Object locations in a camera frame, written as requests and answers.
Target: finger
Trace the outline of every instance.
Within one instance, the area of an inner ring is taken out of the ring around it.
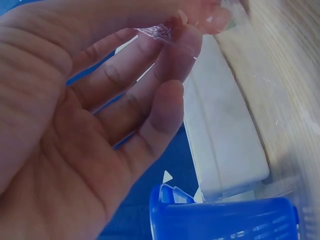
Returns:
[[[178,6],[179,0],[48,0],[19,6],[0,24],[32,33],[74,57],[121,29],[161,23]]]
[[[174,45],[165,46],[155,65],[117,102],[96,114],[115,145],[135,131],[149,115],[158,87],[170,79],[183,82],[201,50],[202,35],[187,25]]]
[[[157,90],[149,117],[130,140],[116,150],[135,182],[165,151],[183,122],[183,85],[171,80]]]
[[[95,112],[130,88],[155,62],[162,46],[161,42],[141,34],[92,74],[73,84],[71,89],[84,109]]]
[[[86,50],[80,52],[72,60],[73,68],[71,77],[99,63],[116,48],[131,40],[136,34],[136,30],[125,28],[106,36]]]
[[[198,28],[204,34],[216,35],[230,29],[234,24],[228,9],[213,5],[203,9]]]

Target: fingernail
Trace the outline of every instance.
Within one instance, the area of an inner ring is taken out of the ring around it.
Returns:
[[[177,15],[180,17],[180,19],[182,20],[182,24],[186,25],[188,22],[188,17],[187,15],[182,11],[182,10],[178,10]]]

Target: blue surface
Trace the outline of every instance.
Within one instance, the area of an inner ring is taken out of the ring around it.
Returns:
[[[286,198],[194,203],[166,184],[150,196],[154,240],[298,240],[296,216]]]
[[[22,0],[17,6],[31,2],[35,2],[35,0]],[[114,52],[96,66],[70,79],[67,85],[90,74],[104,61],[113,56],[113,54]],[[164,171],[168,171],[173,176],[173,179],[169,181],[168,184],[179,186],[188,194],[194,196],[198,189],[198,182],[184,126],[179,129],[162,157],[160,157],[132,187],[112,221],[101,233],[98,238],[99,240],[152,239],[149,218],[149,199],[153,187],[162,183]]]

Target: palm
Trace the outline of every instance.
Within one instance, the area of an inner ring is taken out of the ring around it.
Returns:
[[[66,227],[78,232],[78,226],[91,226],[98,218],[101,224],[88,229],[87,236],[77,236],[89,239],[110,220],[130,184],[128,166],[112,149],[108,133],[70,91],[4,201],[11,211],[36,214],[33,221],[50,221],[53,231],[46,234],[52,239],[70,239]],[[17,204],[21,196],[23,202]],[[77,217],[84,212],[84,219]]]

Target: wooden board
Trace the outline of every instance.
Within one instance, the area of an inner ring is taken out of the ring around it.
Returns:
[[[216,37],[246,98],[271,175],[258,198],[298,207],[302,240],[320,236],[320,1],[236,0]]]

